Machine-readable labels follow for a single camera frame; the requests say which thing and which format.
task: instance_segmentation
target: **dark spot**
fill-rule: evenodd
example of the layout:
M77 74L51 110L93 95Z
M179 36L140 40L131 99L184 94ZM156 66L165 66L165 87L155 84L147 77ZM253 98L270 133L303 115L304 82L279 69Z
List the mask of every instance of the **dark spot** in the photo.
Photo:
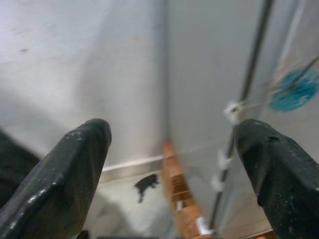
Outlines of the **dark spot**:
M257 204L258 204L258 206L263 207L263 205L262 205L262 203L260 202L259 198L257 198Z
M267 137L267 141L271 142L271 143L277 143L280 141L280 139L278 137L275 137L275 136L270 136L270 137Z
M158 184L158 176L156 174L152 174L150 176L147 176L143 179L141 179L139 182L137 182L134 187L136 187L140 194L139 203L143 201L144 192L148 187L155 188L156 184Z
M236 111L238 111L238 108L237 108L237 107L234 107L234 108L231 109L231 112L232 112L232 113L235 113Z

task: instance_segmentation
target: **tiled floor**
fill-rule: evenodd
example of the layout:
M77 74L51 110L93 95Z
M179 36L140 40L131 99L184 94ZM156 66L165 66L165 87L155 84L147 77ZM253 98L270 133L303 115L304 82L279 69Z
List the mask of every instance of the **tiled floor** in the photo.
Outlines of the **tiled floor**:
M133 186L152 173L157 173L160 184L154 189L147 188L144 200L139 204L138 191ZM101 236L174 239L176 231L159 172L100 184L84 229L89 230L91 239Z

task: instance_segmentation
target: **metal rod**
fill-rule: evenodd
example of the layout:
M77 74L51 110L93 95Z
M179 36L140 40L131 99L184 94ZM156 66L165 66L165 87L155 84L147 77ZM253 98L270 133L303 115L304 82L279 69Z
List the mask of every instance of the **metal rod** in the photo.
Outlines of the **metal rod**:
M316 56L305 68L304 70L300 73L300 75L298 75L292 82L292 84L287 88L284 89L282 91L290 91L292 89L294 89L296 87L296 84L298 83L298 80L300 80L300 78L302 76L305 75L305 73L307 73L307 71L315 64L315 62L318 60L319 56Z
M252 52L251 59L250 59L249 65L248 65L247 75L246 75L246 79L245 79L242 93L241 93L240 98L239 98L239 102L245 101L248 97L248 94L249 94L249 91L250 91L250 88L251 88L251 85L253 82L253 77L255 75L255 70L256 70L258 59L259 59L259 55L260 55L260 52L262 49L262 43L263 43L263 40L265 38L272 6L273 6L273 0L264 0L263 11L261 14L261 18L259 20L259 26L257 28L258 33L257 33L256 39L255 39L253 52ZM233 135L233 131L232 131L232 134L230 136L230 140L228 142L227 150L226 150L227 158L232 157L233 150L234 150L234 135ZM220 179L220 181L222 183L224 183L226 181L227 174L228 174L228 169L226 169L222 172L221 179ZM211 221L209 223L209 227L211 229L215 227L214 224L216 221L218 208L219 208L219 205L221 203L222 195L223 195L223 192L218 192L217 196L216 196L216 201L215 201L215 204L213 207Z
M245 78L245 83L244 83L244 88L242 90L242 93L239 98L239 102L244 101L249 94L250 88L251 88L251 83L253 81L254 75L255 75L255 70L258 62L258 58L261 52L262 48L262 43L265 38L266 34L266 29L267 25L269 22L270 14L271 14L271 8L273 5L273 0L265 0L264 6L263 6L263 12L259 21L259 26L258 26L258 33L255 39L255 44L253 47L253 52L250 58L250 62L248 65L248 71L247 75Z

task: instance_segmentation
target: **blue sticker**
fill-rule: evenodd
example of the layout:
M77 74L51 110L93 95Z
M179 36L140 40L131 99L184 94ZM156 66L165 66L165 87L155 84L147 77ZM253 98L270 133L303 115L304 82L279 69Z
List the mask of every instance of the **blue sticker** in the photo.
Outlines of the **blue sticker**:
M307 103L318 91L319 71L309 69L294 87L292 83L303 72L304 68L298 69L287 75L279 84L270 102L270 108L275 111L293 111Z

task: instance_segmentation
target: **white surface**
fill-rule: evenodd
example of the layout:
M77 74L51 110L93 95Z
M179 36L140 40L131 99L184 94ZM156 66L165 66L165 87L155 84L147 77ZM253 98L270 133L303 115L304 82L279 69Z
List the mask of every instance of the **white surface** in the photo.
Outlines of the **white surface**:
M133 186L151 174L99 184L84 225L91 239L97 236L175 238L170 206L161 183L154 189L147 188L143 202L138 203L138 191Z
M214 230L208 229L207 222L205 222L205 219L203 217L196 219L196 225L200 235L211 235L214 233Z
M287 36L299 7L298 0L277 0L272 6L265 39L254 72L250 94L245 105L245 117L260 116L260 108L267 98L267 89L278 66L282 51L286 49ZM234 151L225 190L218 209L215 225L226 239L245 237L270 229L268 220L257 204L243 165Z
M232 123L223 110L239 98L262 0L168 1L171 139L207 221L218 150Z
M241 102L238 103L235 101L230 101L224 109L224 115L233 125L235 125L240 122L239 116L242 110Z
M286 58L278 66L274 81L281 81L289 72L307 65L319 55L319 2L306 0L304 12L292 39ZM294 139L319 163L319 98L318 95L297 110L282 113L265 107L261 120L280 133Z
M218 151L217 165L221 171L228 169L231 164L231 161L232 161L232 158L227 158L224 151L222 150Z
M100 177L100 183L160 170L162 168L162 159L163 156L159 156L104 167Z
M39 155L90 118L107 166L161 155L163 0L0 2L0 126Z
M220 181L220 175L214 174L211 180L211 185L215 192L222 192L224 191L225 183Z

